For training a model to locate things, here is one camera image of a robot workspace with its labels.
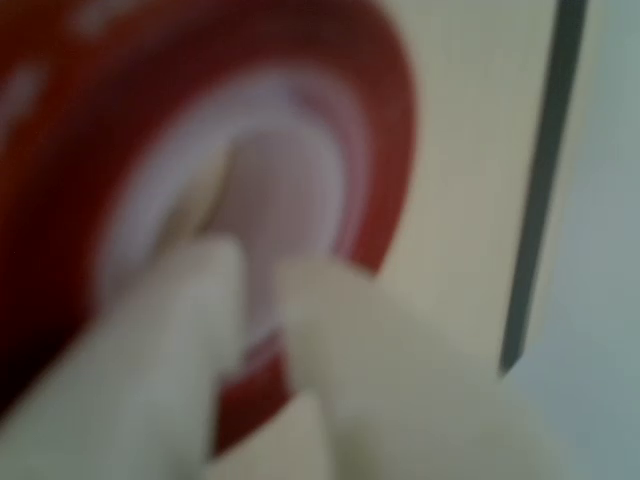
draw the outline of beige surface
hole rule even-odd
[[[409,46],[421,118],[380,281],[496,368],[555,2],[383,3]]]

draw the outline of red and white object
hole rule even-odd
[[[388,21],[367,1],[3,2],[0,59],[0,407],[204,228],[251,265],[247,368],[218,431],[236,441],[289,395],[273,262],[375,271],[393,237],[415,112]]]

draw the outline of red ring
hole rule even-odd
[[[377,8],[366,1],[157,0],[85,41],[69,32],[79,2],[42,4],[0,9],[0,29],[7,27],[0,85],[18,65],[44,65],[49,75],[0,152],[0,411],[89,317],[98,237],[136,152],[202,89],[255,65],[313,63],[356,92],[373,165],[350,259],[380,267],[407,189],[415,112],[402,47]],[[226,389],[219,448],[286,402],[284,363],[280,352]]]

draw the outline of white circle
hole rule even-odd
[[[301,78],[316,80],[305,84]],[[366,156],[364,135],[352,135],[358,137],[353,143],[360,150],[354,154],[351,149],[356,158],[347,171],[345,145],[335,126],[296,100],[302,84],[304,88],[313,84],[311,89],[337,100],[334,103],[350,119],[351,128],[363,131],[353,99],[317,78],[284,70],[247,75],[203,93],[162,129],[128,178],[98,251],[94,283],[98,308],[148,267],[167,235],[172,212],[175,216],[185,190],[194,188],[194,178],[200,176],[196,183],[205,185],[205,194],[192,195],[183,208],[177,236],[188,236],[189,225],[197,224],[212,203],[218,204],[208,231],[235,235],[248,257],[249,341],[253,344],[267,334],[275,320],[270,291],[273,264],[287,255],[331,252],[343,226],[348,176],[360,168],[356,178],[366,184],[366,161],[359,158]],[[349,183],[350,189],[360,192],[355,197],[349,193],[349,202],[359,211],[365,188]],[[221,188],[222,193],[206,192],[208,186]]]

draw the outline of dark vertical line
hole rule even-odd
[[[578,63],[587,0],[558,0],[540,123],[531,163],[524,220],[502,340],[500,369],[522,355],[533,282]]]

